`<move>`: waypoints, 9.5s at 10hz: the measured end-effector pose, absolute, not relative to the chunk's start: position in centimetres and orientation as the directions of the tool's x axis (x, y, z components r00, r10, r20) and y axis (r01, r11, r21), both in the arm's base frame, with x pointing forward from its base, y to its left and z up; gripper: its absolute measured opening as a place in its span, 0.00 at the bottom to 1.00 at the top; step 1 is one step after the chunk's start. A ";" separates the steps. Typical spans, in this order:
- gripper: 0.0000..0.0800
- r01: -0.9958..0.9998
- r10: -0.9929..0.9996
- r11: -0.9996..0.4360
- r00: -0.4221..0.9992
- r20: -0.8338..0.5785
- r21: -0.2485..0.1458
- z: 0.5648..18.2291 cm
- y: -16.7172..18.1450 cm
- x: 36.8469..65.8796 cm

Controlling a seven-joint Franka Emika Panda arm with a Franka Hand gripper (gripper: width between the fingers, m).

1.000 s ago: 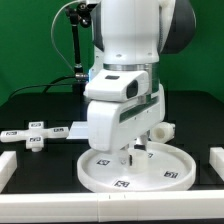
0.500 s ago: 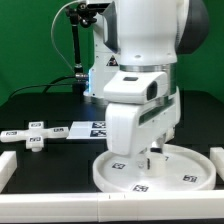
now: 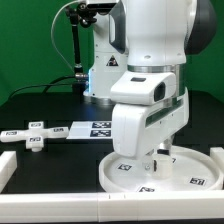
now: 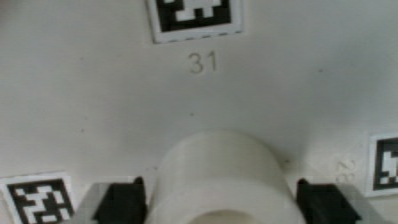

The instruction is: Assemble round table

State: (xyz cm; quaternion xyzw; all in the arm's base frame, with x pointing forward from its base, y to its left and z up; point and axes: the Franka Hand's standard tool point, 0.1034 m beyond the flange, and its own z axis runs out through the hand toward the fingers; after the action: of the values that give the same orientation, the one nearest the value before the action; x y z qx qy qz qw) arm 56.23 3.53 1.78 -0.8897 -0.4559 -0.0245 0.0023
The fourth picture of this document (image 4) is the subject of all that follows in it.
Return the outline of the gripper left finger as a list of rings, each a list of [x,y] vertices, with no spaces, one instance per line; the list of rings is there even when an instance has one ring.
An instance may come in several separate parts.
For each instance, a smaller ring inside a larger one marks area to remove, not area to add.
[[[131,182],[92,184],[68,224],[143,224],[145,214],[145,184],[136,177]]]

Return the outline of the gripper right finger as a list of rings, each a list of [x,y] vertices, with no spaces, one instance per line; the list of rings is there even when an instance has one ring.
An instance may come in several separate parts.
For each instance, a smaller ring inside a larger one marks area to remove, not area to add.
[[[296,205],[305,224],[385,224],[367,198],[351,186],[296,181]]]

